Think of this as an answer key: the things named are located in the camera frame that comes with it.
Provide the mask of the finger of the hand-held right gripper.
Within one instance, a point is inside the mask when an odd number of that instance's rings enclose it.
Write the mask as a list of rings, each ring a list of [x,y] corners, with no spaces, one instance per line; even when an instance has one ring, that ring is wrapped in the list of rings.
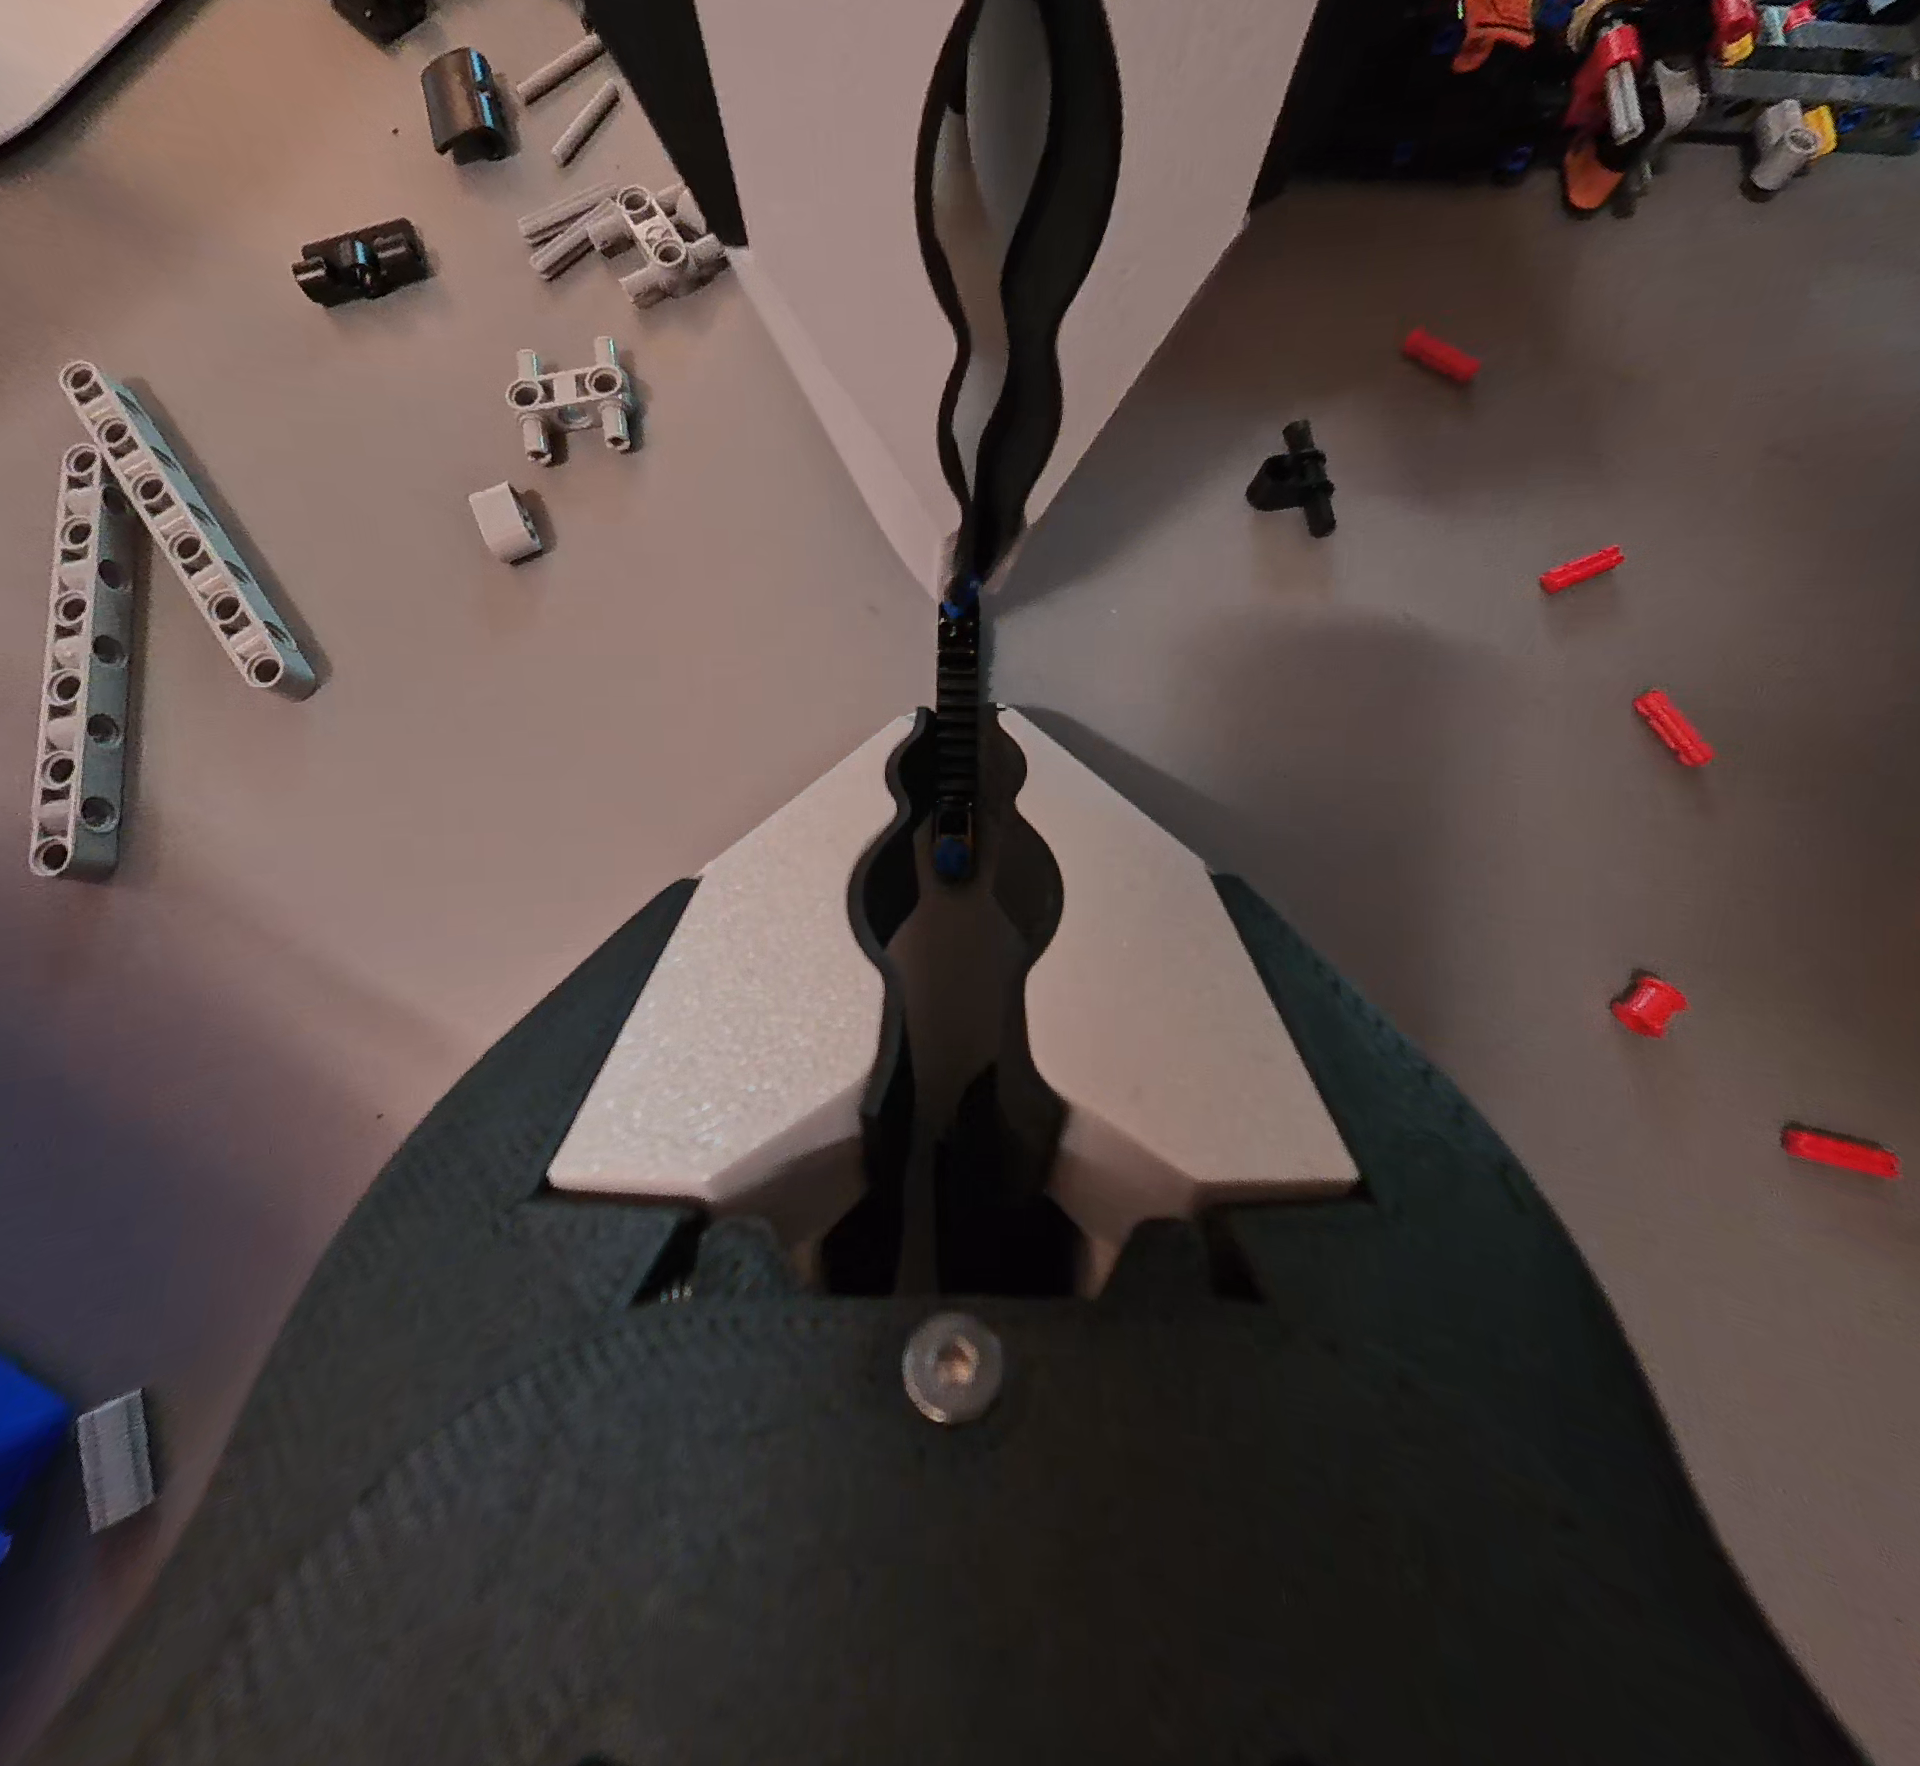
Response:
[[[739,285],[917,582],[954,566],[1006,371],[1010,222],[969,98],[989,0],[691,0]]]
[[[1000,581],[1235,242],[1319,0],[975,0],[962,552]]]

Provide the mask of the black toothed lego rack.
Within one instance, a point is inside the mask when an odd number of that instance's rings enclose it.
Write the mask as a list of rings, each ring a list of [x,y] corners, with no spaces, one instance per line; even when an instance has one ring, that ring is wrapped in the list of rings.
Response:
[[[972,845],[981,771],[981,612],[950,618],[938,605],[934,639],[934,805],[929,848],[940,839]]]

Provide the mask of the partly built lego vehicle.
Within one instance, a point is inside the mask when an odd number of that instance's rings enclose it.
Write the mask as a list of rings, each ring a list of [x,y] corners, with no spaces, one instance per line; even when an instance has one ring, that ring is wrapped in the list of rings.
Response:
[[[1821,166],[1913,161],[1915,0],[1406,0],[1365,165],[1630,217],[1686,145],[1768,205]]]

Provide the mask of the grey lego beam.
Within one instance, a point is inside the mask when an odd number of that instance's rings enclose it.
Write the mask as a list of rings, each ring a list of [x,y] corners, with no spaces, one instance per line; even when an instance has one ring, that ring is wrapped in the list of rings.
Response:
[[[310,699],[320,677],[293,628],[135,392],[83,359],[60,367],[60,391],[242,682],[291,702]]]
[[[60,458],[28,869],[97,885],[120,858],[131,739],[139,526],[100,449]]]

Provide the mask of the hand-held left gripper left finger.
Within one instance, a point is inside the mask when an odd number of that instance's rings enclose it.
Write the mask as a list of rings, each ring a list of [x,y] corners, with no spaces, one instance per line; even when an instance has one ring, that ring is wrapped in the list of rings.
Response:
[[[849,891],[897,816],[888,768],[909,727],[888,723],[701,869],[551,1190],[761,1221],[854,1208],[885,995]]]

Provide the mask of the black lego connector blue pin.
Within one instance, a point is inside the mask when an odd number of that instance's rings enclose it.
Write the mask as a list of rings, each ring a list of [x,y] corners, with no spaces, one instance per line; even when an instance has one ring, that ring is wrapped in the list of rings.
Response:
[[[298,291],[323,311],[386,298],[423,282],[429,273],[426,246],[410,219],[304,242],[291,262]]]

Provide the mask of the grey ribbed plastic piece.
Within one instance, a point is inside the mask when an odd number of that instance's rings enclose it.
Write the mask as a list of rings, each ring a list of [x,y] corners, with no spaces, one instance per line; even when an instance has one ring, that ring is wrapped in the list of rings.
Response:
[[[100,1538],[146,1515],[158,1474],[144,1389],[114,1394],[73,1418],[88,1535]]]

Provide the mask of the black curved lego panel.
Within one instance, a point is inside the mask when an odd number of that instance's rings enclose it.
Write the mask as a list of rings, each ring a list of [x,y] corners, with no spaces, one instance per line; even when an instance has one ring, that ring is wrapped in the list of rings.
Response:
[[[514,155],[511,113],[484,52],[470,47],[437,52],[421,66],[420,93],[437,158],[474,166]]]

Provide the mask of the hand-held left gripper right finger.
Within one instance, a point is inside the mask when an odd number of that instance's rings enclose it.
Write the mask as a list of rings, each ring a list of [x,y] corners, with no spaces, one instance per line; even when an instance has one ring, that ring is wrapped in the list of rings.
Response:
[[[1063,891],[1021,997],[1063,1105],[1049,1196],[1072,1221],[1191,1221],[1350,1194],[1356,1161],[1212,871],[1032,718],[998,723]]]

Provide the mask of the grey H-shaped lego connector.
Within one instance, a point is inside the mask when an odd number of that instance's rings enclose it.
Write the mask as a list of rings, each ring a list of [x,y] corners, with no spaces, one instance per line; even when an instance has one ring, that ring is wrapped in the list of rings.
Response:
[[[554,367],[532,347],[514,356],[514,376],[503,388],[524,458],[535,467],[561,463],[573,435],[597,435],[617,457],[639,445],[642,409],[617,341],[595,337],[589,359]]]

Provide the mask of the small light grey lego brick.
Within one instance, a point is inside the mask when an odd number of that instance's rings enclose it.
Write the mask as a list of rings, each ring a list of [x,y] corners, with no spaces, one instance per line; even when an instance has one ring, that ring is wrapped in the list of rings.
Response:
[[[486,552],[495,563],[517,566],[546,552],[541,526],[511,483],[476,489],[466,505]]]

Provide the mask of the long red lego axle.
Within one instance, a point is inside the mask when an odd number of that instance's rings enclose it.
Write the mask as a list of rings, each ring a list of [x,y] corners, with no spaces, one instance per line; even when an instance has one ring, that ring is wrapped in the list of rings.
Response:
[[[1827,1129],[1785,1122],[1779,1145],[1792,1161],[1859,1178],[1900,1180],[1901,1156],[1880,1142]]]

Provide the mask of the blue storage bin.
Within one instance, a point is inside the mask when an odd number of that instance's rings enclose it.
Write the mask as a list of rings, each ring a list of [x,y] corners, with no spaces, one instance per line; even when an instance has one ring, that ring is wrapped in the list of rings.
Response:
[[[30,1371],[2,1356],[2,1562],[28,1492],[58,1458],[76,1411]]]

